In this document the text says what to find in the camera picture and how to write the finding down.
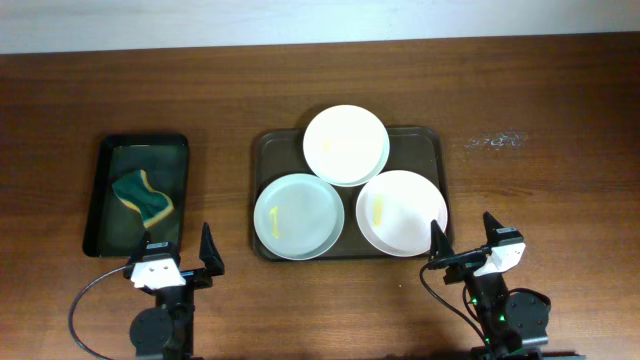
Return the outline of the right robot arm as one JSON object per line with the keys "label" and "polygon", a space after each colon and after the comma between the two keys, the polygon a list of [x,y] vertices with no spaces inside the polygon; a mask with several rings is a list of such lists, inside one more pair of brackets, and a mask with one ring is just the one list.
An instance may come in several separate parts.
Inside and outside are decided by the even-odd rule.
{"label": "right robot arm", "polygon": [[506,286],[503,274],[519,264],[526,248],[521,232],[506,227],[490,213],[483,214],[487,242],[477,249],[456,253],[436,221],[431,222],[428,262],[420,269],[443,269],[447,285],[463,283],[466,311],[442,299],[429,285],[424,288],[440,304],[461,317],[482,340],[470,350],[472,359],[541,359],[540,348],[549,342],[546,327],[551,300],[527,288]]}

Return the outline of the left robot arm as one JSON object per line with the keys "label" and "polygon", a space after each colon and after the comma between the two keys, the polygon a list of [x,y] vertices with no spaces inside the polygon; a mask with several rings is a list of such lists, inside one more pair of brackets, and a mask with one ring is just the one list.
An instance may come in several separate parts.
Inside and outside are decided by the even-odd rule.
{"label": "left robot arm", "polygon": [[182,270],[178,247],[151,241],[146,232],[129,257],[124,277],[134,287],[155,298],[155,305],[132,321],[129,338],[137,359],[190,359],[194,354],[194,293],[213,286],[225,273],[210,227],[202,227],[201,268]]}

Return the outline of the green and yellow sponge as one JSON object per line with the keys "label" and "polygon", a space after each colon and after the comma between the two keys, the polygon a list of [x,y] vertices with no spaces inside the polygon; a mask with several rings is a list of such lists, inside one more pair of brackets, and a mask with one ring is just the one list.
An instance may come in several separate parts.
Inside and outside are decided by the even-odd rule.
{"label": "green and yellow sponge", "polygon": [[167,194],[151,186],[145,170],[127,173],[116,180],[111,187],[116,198],[125,207],[140,215],[145,229],[155,226],[175,209],[173,201]]}

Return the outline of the pale grey plate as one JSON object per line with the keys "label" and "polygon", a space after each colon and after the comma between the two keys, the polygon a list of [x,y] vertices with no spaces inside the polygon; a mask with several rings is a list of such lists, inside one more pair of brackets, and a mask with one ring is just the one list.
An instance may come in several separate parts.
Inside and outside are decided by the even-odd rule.
{"label": "pale grey plate", "polygon": [[326,253],[339,239],[345,210],[338,192],[319,177],[295,173],[264,188],[254,206],[260,243],[274,255],[305,261]]}

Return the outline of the white plate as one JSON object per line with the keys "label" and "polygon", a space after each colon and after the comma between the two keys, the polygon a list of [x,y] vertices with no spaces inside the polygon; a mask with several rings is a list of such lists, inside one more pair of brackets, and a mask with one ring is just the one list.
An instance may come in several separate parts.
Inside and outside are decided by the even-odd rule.
{"label": "white plate", "polygon": [[394,257],[414,257],[431,248],[431,224],[441,230],[449,212],[440,190],[427,178],[407,170],[391,170],[361,189],[355,207],[364,238]]}
{"label": "white plate", "polygon": [[368,182],[390,155],[390,138],[382,121],[355,105],[319,112],[303,136],[303,155],[312,172],[339,187]]}

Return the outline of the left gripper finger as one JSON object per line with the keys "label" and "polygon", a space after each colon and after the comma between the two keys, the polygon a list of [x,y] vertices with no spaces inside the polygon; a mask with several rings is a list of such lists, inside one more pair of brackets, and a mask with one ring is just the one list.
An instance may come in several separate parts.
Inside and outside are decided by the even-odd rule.
{"label": "left gripper finger", "polygon": [[130,265],[135,265],[136,263],[142,261],[142,258],[145,256],[146,248],[150,243],[150,240],[151,240],[151,234],[148,231],[145,231],[142,236],[142,239],[140,240],[139,244],[136,246],[132,255],[129,258]]}
{"label": "left gripper finger", "polygon": [[199,259],[204,263],[209,276],[222,276],[225,274],[225,265],[214,244],[208,223],[204,223],[202,227]]}

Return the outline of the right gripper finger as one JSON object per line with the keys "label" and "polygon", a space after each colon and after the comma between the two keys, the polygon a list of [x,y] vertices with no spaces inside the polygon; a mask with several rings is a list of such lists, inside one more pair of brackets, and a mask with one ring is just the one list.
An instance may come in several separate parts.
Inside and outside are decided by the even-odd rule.
{"label": "right gripper finger", "polygon": [[431,247],[429,253],[432,261],[450,258],[455,255],[448,238],[436,220],[431,221]]}
{"label": "right gripper finger", "polygon": [[498,246],[501,241],[501,234],[498,230],[502,229],[503,225],[488,211],[483,214],[482,218],[487,238],[487,245]]}

